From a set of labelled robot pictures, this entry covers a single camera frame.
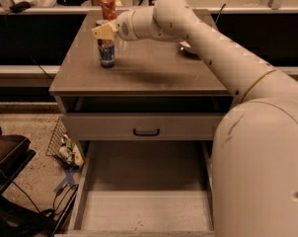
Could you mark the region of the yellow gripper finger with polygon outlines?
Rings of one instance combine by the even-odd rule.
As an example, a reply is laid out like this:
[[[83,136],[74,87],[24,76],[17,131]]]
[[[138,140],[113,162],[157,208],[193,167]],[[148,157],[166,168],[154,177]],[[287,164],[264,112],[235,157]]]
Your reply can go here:
[[[112,23],[94,27],[92,33],[97,40],[113,40],[117,35],[117,28]]]

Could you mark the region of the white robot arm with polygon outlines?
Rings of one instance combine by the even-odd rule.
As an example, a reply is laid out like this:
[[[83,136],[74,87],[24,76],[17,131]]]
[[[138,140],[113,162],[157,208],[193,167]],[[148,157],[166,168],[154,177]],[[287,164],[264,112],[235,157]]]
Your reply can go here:
[[[298,82],[200,20],[157,0],[93,30],[98,39],[184,40],[233,96],[213,140],[215,237],[298,237]]]

